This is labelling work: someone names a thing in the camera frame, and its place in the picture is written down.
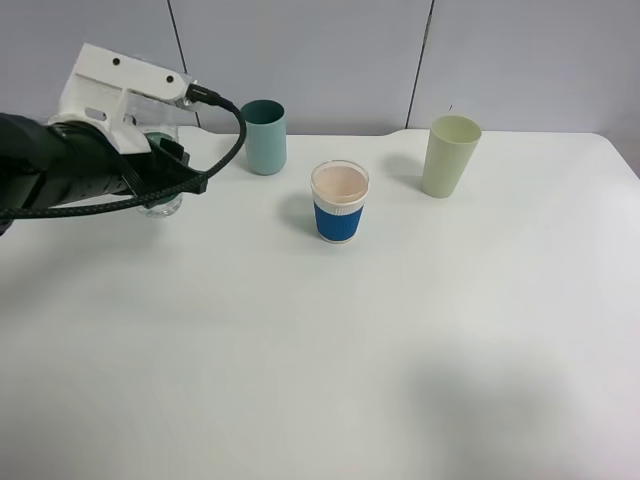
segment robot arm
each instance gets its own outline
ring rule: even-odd
[[[211,169],[193,170],[179,144],[151,142],[137,129],[126,115],[132,94],[189,110],[196,102],[220,106],[238,119],[238,141]],[[246,135],[238,109],[215,92],[177,72],[88,44],[49,123],[0,114],[0,235],[13,219],[92,215],[153,206],[180,192],[203,193]],[[106,194],[133,198],[50,208]]]

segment teal cup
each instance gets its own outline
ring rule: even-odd
[[[251,170],[273,175],[287,161],[287,125],[284,107],[273,100],[255,100],[242,107],[247,122],[245,150]]]

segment black cable sleeve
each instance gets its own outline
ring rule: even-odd
[[[127,208],[137,207],[147,203],[160,200],[170,195],[176,195],[178,193],[190,190],[202,182],[205,182],[209,178],[213,177],[220,170],[227,166],[227,164],[238,154],[242,145],[244,144],[247,136],[247,125],[242,118],[240,110],[229,100],[221,97],[217,93],[207,90],[197,85],[190,85],[187,90],[187,97],[193,101],[199,101],[212,106],[219,106],[228,112],[238,120],[240,125],[240,134],[236,143],[231,147],[227,154],[216,163],[209,170],[202,172],[191,180],[180,183],[173,187],[165,188],[157,192],[148,193],[136,198],[130,198],[127,200],[121,200],[118,202],[102,203],[98,205],[87,205],[82,207],[61,207],[61,208],[44,208],[44,209],[28,209],[28,208],[4,208],[0,209],[0,220],[27,220],[35,218],[62,218],[62,217],[82,217],[86,215],[98,215],[101,213],[116,212],[118,210],[124,210]]]

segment cup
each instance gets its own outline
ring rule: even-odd
[[[481,136],[482,129],[466,117],[447,115],[433,122],[422,173],[424,193],[450,196]]]
[[[244,145],[249,167],[260,175],[278,173],[287,161],[284,107],[273,100],[255,100],[241,112],[247,123]]]
[[[351,240],[369,193],[366,170],[346,160],[323,163],[311,174],[311,191],[320,236],[329,243]]]

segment pale green cup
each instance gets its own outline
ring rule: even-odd
[[[424,193],[435,198],[451,195],[481,136],[482,129],[466,117],[447,115],[433,122],[422,172]]]

